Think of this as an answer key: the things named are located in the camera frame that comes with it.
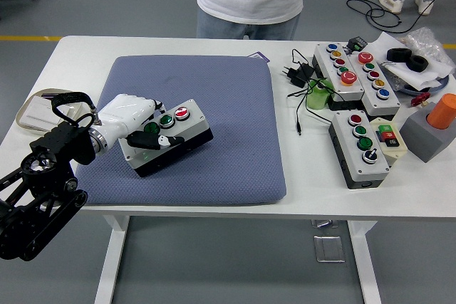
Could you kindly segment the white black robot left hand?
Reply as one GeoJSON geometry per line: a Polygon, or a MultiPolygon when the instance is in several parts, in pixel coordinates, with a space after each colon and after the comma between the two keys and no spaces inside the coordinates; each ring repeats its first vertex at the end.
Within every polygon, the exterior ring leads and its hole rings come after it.
{"type": "Polygon", "coordinates": [[[104,154],[117,140],[125,139],[131,147],[163,150],[182,144],[183,137],[142,132],[142,124],[151,120],[154,113],[165,112],[160,101],[119,94],[98,113],[99,123],[90,127],[90,138],[97,154],[104,154]]]}

